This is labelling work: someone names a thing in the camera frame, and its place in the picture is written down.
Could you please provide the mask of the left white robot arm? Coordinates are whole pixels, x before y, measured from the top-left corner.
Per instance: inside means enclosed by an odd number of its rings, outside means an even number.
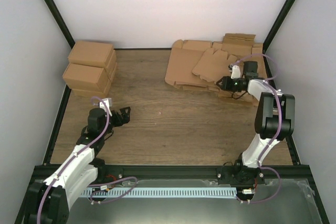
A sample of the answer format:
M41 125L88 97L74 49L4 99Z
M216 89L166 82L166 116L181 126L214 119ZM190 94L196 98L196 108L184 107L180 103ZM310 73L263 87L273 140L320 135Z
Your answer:
M91 184L107 178L105 162L97 158L115 127L130 121L130 107L119 111L101 105L91 109L87 125L63 164L43 182L34 182L27 191L24 223L66 223L80 194Z

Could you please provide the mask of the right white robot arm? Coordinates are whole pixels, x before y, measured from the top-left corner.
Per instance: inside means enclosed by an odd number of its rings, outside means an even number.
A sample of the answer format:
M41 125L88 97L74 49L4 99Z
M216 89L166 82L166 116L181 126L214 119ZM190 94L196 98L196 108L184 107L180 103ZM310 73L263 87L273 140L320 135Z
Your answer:
M257 73L258 63L246 61L243 70L236 64L229 66L231 75L216 82L223 91L244 91L258 101L254 122L255 137L249 147L235 161L233 178L239 184L247 184L257 178L262 163L270 150L295 127L295 97L275 90Z

